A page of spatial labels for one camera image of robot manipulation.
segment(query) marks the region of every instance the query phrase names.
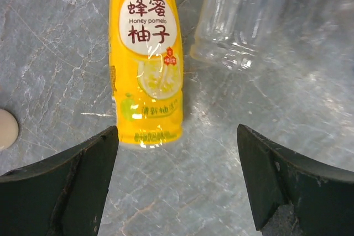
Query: beige round object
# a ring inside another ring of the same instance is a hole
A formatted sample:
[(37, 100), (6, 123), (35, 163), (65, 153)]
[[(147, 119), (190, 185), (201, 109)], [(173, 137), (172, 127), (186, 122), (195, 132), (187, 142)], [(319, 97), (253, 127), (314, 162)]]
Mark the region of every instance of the beige round object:
[(18, 123), (7, 111), (0, 109), (0, 150), (10, 147), (18, 136)]

